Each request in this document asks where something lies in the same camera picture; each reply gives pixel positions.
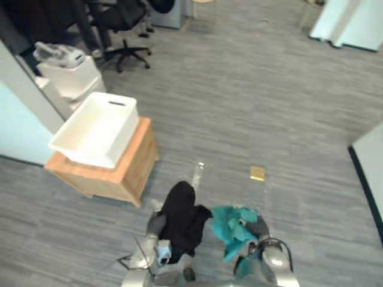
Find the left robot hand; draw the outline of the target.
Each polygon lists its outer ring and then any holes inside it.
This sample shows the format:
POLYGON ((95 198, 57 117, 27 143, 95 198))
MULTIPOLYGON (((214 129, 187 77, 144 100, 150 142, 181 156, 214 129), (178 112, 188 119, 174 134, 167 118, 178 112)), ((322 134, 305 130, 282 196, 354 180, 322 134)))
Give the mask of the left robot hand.
POLYGON ((159 238, 166 225, 166 215, 162 213, 163 203, 152 199, 151 205, 153 207, 153 213, 147 222, 146 236, 159 238))

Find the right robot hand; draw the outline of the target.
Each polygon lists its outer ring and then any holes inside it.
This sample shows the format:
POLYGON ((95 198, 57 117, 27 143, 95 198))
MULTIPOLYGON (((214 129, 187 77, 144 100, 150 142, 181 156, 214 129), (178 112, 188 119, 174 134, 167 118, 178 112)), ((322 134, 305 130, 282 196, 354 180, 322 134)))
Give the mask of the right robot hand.
POLYGON ((240 223, 244 228, 244 238, 246 240, 255 240, 259 242, 270 236, 269 227, 261 214, 256 216, 254 222, 241 219, 240 223))

